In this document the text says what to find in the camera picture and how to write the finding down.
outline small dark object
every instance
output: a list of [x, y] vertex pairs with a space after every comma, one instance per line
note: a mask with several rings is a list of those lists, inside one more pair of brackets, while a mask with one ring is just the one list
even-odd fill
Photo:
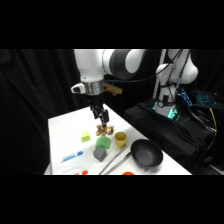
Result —
[[137, 165], [144, 169], [155, 168], [163, 162], [160, 147], [149, 140], [137, 140], [131, 146], [131, 154]]
[[93, 152], [94, 157], [99, 160], [100, 162], [102, 162], [106, 156], [107, 156], [107, 152], [104, 148], [102, 147], [98, 147], [94, 152]]

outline black bowl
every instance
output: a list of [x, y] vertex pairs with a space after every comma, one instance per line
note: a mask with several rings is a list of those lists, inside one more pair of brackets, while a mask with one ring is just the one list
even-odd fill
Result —
[[163, 162], [161, 148], [146, 139], [134, 142], [131, 146], [131, 154], [137, 165], [144, 169], [155, 168]]

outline blue marker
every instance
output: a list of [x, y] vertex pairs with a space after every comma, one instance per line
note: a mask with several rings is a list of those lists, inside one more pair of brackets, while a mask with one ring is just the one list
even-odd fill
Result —
[[75, 157], [81, 156], [82, 154], [83, 154], [83, 152], [78, 152], [78, 153], [75, 153], [73, 155], [67, 156], [63, 159], [62, 163], [67, 162], [67, 161], [69, 161], [69, 160], [71, 160]]

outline yellow-green block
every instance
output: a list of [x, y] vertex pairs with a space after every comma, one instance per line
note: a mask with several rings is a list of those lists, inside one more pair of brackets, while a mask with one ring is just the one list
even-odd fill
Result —
[[82, 132], [82, 141], [83, 142], [90, 141], [90, 134], [88, 131]]

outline red object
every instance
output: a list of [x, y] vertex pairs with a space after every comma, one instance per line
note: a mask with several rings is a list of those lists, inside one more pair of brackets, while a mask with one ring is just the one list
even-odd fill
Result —
[[135, 175], [131, 172], [126, 172], [126, 173], [123, 173], [123, 176], [135, 176]]
[[88, 174], [88, 171], [86, 170], [86, 171], [83, 171], [81, 174], [80, 173], [75, 174], [75, 176], [79, 176], [79, 175], [85, 176], [87, 174]]

